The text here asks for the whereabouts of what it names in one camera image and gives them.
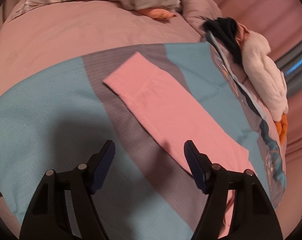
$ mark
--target folded pink towel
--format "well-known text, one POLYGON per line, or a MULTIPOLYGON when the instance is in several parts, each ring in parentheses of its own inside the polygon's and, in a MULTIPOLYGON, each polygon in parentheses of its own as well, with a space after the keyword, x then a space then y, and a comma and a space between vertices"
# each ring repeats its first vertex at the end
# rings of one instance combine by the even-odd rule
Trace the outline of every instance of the folded pink towel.
MULTIPOLYGON (((166 71, 135 53, 108 76, 108 85, 126 104, 155 141, 186 171, 183 145, 192 140, 212 163, 230 171, 254 171, 248 150, 235 142, 205 109, 166 71)), ((229 231, 232 204, 226 212, 229 231)))

